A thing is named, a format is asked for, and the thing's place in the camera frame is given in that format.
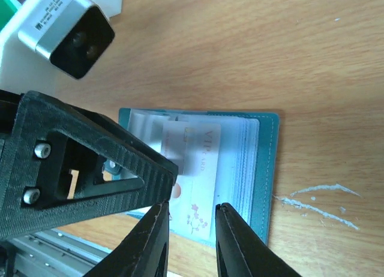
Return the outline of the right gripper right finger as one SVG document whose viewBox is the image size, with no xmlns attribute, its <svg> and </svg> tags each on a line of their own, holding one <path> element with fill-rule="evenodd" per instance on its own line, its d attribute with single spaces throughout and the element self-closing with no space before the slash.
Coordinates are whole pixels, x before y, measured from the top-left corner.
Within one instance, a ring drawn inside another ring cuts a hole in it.
<svg viewBox="0 0 384 277">
<path fill-rule="evenodd" d="M 215 207 L 218 276 L 299 276 L 229 203 Z"/>
</svg>

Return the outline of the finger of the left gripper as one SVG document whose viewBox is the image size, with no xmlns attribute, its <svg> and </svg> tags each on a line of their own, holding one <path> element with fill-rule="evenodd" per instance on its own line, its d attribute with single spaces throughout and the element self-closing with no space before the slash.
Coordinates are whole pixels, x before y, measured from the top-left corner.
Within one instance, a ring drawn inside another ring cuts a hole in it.
<svg viewBox="0 0 384 277">
<path fill-rule="evenodd" d="M 110 118 L 1 92 L 1 239 L 152 206 L 178 167 Z"/>
</svg>

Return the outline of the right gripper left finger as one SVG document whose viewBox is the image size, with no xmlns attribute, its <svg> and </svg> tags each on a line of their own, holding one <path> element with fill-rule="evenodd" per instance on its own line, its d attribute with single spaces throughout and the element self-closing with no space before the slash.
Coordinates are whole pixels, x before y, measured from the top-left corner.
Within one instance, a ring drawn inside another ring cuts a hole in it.
<svg viewBox="0 0 384 277">
<path fill-rule="evenodd" d="M 153 205 L 123 241 L 86 276 L 166 276 L 169 203 Z"/>
</svg>

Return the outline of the white VIP flower card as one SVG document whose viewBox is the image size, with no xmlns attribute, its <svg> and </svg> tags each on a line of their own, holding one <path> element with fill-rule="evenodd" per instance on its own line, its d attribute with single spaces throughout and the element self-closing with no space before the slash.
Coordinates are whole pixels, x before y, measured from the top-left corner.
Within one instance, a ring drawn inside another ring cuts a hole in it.
<svg viewBox="0 0 384 277">
<path fill-rule="evenodd" d="M 166 121 L 161 154 L 178 166 L 170 198 L 170 229 L 191 239 L 211 233 L 221 126 Z"/>
</svg>

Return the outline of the teal leather card holder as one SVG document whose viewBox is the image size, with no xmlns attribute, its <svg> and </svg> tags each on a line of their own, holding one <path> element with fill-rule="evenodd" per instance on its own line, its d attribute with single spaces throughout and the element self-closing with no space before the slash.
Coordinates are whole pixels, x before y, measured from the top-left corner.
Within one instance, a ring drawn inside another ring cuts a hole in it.
<svg viewBox="0 0 384 277">
<path fill-rule="evenodd" d="M 122 108 L 118 120 L 123 128 L 160 154 L 166 121 L 219 124 L 221 136 L 211 233 L 207 240 L 186 238 L 214 246 L 215 207 L 229 203 L 258 237 L 267 241 L 280 126 L 277 114 Z"/>
</svg>

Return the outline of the white translucent bin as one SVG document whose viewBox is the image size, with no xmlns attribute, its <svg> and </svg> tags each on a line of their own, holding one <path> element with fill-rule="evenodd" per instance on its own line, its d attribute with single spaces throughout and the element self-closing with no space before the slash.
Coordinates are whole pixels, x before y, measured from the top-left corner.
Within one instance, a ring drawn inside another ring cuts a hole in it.
<svg viewBox="0 0 384 277">
<path fill-rule="evenodd" d="M 54 95 L 84 78 L 115 38 L 113 0 L 1 0 L 1 92 Z"/>
</svg>

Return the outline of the middle green bin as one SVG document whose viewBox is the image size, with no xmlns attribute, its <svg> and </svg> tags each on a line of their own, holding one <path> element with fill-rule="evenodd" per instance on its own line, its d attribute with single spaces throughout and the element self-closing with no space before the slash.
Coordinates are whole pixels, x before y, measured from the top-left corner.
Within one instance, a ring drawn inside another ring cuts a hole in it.
<svg viewBox="0 0 384 277">
<path fill-rule="evenodd" d="M 1 0 L 1 30 L 21 8 L 26 0 Z"/>
</svg>

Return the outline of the aluminium front rail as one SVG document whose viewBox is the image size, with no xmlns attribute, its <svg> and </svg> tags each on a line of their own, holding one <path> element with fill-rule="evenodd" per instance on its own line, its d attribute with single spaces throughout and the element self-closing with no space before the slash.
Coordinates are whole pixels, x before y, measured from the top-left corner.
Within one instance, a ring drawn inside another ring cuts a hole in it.
<svg viewBox="0 0 384 277">
<path fill-rule="evenodd" d="M 111 249 L 57 229 L 1 242 L 1 276 L 83 276 Z"/>
</svg>

